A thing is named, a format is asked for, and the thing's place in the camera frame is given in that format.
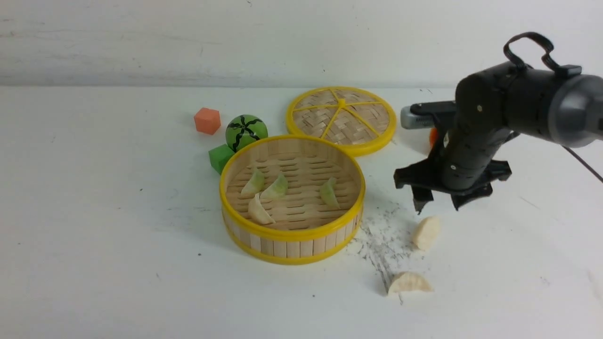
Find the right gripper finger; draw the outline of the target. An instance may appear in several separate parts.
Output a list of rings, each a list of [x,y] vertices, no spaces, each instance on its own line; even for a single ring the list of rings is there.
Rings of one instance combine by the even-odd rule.
[[[493,191],[473,191],[465,195],[454,195],[452,194],[451,200],[456,211],[459,211],[466,204],[478,200],[480,198],[487,198],[491,196]]]
[[[418,215],[422,213],[424,207],[433,201],[432,191],[424,187],[413,186],[413,205]]]

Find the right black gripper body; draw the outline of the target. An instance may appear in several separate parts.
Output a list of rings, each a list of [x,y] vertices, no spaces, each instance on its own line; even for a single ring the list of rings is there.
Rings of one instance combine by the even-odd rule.
[[[448,143],[440,137],[426,159],[394,171],[397,189],[410,186],[463,196],[510,178],[509,163],[493,159],[511,135],[509,129],[468,133],[451,128],[447,135]]]

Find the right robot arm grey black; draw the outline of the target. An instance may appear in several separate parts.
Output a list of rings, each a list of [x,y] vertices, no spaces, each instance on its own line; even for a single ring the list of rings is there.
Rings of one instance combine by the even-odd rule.
[[[456,210],[489,197],[491,183],[512,174],[495,154],[519,135],[566,149],[603,136],[603,80],[581,67],[554,71],[505,62],[462,79],[452,101],[424,102],[401,109],[405,129],[435,128],[426,159],[394,171],[395,187],[409,186],[420,214],[433,192],[450,195]]]

